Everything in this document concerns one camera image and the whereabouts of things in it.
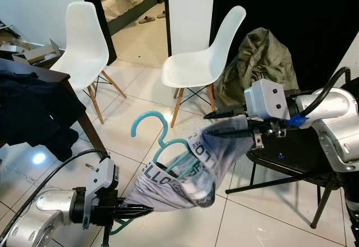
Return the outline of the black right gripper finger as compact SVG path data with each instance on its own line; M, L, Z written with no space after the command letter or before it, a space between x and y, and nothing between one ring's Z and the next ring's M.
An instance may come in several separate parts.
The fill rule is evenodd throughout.
M248 117L246 113L246 106L226 106L217 108L208 114L205 114L203 118L205 120L221 119L221 118L234 118L238 116Z
M253 138L254 132L251 129L223 128L207 131L206 134L223 139Z

